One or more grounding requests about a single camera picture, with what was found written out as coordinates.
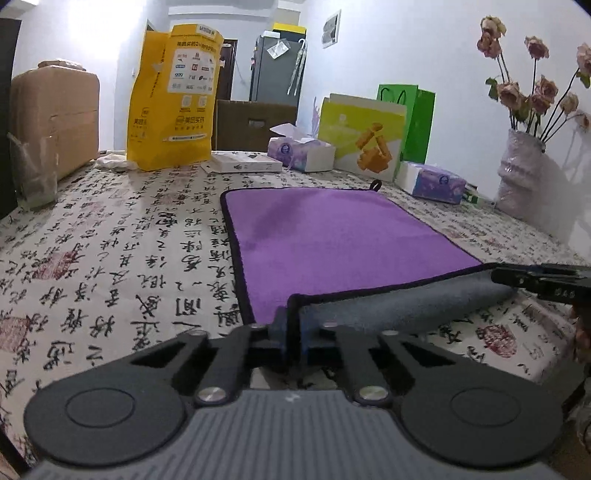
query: gift bag handle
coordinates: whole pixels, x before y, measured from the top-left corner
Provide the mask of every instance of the gift bag handle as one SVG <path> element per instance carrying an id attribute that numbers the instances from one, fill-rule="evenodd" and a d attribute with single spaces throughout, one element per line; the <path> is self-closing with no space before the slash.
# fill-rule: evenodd
<path id="1" fill-rule="evenodd" d="M 379 100 L 380 102 L 384 101 L 384 91 L 387 90 L 389 92 L 392 92 L 392 90 L 390 90 L 388 87 L 384 87 L 379 91 Z M 406 90 L 403 90 L 402 92 L 400 92 L 400 95 L 398 95 L 398 100 L 396 100 L 396 103 L 400 104 L 400 99 L 402 98 L 402 96 L 404 95 L 404 101 L 403 101 L 403 105 L 406 104 Z"/>

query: yellow paper bag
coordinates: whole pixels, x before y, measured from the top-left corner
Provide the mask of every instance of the yellow paper bag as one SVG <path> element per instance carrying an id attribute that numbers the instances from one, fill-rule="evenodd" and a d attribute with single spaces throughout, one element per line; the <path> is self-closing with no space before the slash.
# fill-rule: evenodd
<path id="1" fill-rule="evenodd" d="M 127 158 L 142 170 L 210 158 L 222 43 L 204 25 L 146 32 L 127 135 Z"/>

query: ceiling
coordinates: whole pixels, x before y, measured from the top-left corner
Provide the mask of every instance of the ceiling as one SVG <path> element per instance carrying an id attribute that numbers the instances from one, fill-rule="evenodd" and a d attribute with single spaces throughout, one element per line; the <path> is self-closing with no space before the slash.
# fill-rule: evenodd
<path id="1" fill-rule="evenodd" d="M 175 5 L 224 5 L 230 7 L 245 8 L 248 10 L 260 10 L 272 8 L 274 0 L 167 0 L 171 6 Z"/>

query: calligraphy tablecloth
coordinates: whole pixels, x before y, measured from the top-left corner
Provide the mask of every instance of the calligraphy tablecloth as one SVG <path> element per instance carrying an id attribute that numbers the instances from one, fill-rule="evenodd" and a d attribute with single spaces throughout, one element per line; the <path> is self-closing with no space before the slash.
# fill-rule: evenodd
<path id="1" fill-rule="evenodd" d="M 117 174 L 87 166 L 56 205 L 0 222 L 0 427 L 32 458 L 24 407 L 54 380 L 201 327 L 241 324 L 219 196 L 243 187 L 367 188 L 344 172 L 212 174 L 198 165 Z M 381 192 L 484 262 L 583 258 L 532 227 L 472 205 Z M 458 319 L 427 340 L 542 381 L 569 354 L 567 309 L 524 294 Z"/>

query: black refrigerator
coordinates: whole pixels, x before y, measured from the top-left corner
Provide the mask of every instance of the black refrigerator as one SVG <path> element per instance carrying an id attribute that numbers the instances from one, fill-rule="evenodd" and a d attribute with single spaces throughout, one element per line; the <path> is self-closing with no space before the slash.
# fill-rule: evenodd
<path id="1" fill-rule="evenodd" d="M 290 49 L 283 55 L 273 59 L 267 50 L 276 45 L 278 40 L 278 38 L 258 37 L 256 41 L 250 100 L 251 102 L 277 103 L 297 107 L 300 102 L 301 81 L 295 95 L 297 80 L 294 81 L 294 86 L 289 95 L 287 90 L 290 87 L 291 77 L 302 44 L 296 41 L 283 40 L 283 42 L 289 44 Z"/>
<path id="2" fill-rule="evenodd" d="M 0 18 L 0 218 L 6 217 L 17 206 L 7 133 L 12 64 L 20 28 L 20 20 Z"/>

